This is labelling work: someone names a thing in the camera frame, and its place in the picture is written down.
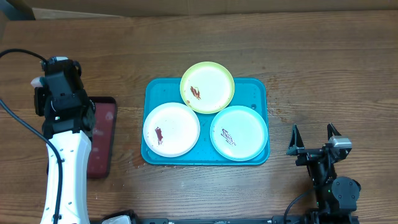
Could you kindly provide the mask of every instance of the light blue plate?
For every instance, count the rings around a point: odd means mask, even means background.
[[[148,114],[164,103],[184,103],[180,94],[181,78],[157,78],[152,80],[146,89],[144,104],[144,121]],[[229,106],[246,106],[262,116],[268,127],[266,88],[255,78],[234,78],[235,94]],[[200,122],[200,135],[195,146],[186,154],[178,157],[164,157],[154,153],[141,141],[141,155],[153,165],[207,165],[207,166],[256,166],[263,164],[270,154],[270,140],[258,156],[248,161],[232,161],[223,157],[213,147],[210,139],[210,124],[216,114],[197,113]]]
[[[214,148],[232,161],[248,161],[264,149],[268,129],[263,118],[245,106],[230,106],[220,111],[210,125]]]

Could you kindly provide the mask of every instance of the wood grain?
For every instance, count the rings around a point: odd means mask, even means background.
[[[397,223],[398,11],[311,12],[8,22],[2,49],[66,55],[83,67],[91,96],[113,96],[119,113],[111,173],[88,181],[91,218],[124,209],[140,217],[254,218],[281,215],[311,187],[307,170],[285,155],[293,123],[307,147],[326,125],[351,138],[338,175],[363,186],[361,223]],[[164,167],[139,152],[146,85],[180,77],[201,61],[267,87],[271,156],[258,167]],[[29,82],[39,62],[0,60],[0,95],[40,128]],[[44,143],[0,110],[0,222],[38,223],[45,202]],[[309,197],[292,209],[314,207]]]

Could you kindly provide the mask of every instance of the wooden table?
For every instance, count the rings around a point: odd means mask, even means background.
[[[9,22],[2,49],[66,55],[83,67],[91,96],[113,96],[119,113],[111,173],[89,180],[91,218],[125,209],[140,217],[254,218],[283,214],[309,189],[305,167],[285,155],[292,124],[307,147],[326,125],[351,138],[338,175],[361,183],[361,223],[398,222],[398,11],[141,17]],[[258,167],[165,167],[140,155],[146,85],[214,61],[267,87],[271,156]],[[37,59],[0,60],[0,95],[40,129],[30,81]],[[44,143],[0,110],[0,222],[39,223],[45,202]],[[315,207],[314,198],[292,213]]]

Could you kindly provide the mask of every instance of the blue rectangular tray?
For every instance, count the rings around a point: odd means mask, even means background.
[[[255,78],[234,78],[235,93],[229,106],[247,106],[257,111],[267,124],[267,98],[266,88],[262,82]],[[181,78],[157,78],[152,80],[146,89],[144,104],[144,121],[148,114],[157,106],[164,103],[184,103],[180,95]],[[213,147],[210,140],[210,124],[214,114],[196,113],[200,122],[200,135],[198,142],[186,154],[168,158],[159,156],[149,149],[144,137],[141,140],[141,155],[153,165],[208,165],[208,166],[254,166],[265,163],[270,154],[269,134],[267,145],[255,158],[249,161],[236,162],[221,156]]]

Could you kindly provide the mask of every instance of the yellow-green plate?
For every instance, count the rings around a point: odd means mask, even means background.
[[[230,72],[214,62],[192,65],[182,76],[180,93],[182,100],[192,110],[211,114],[226,108],[235,92]]]

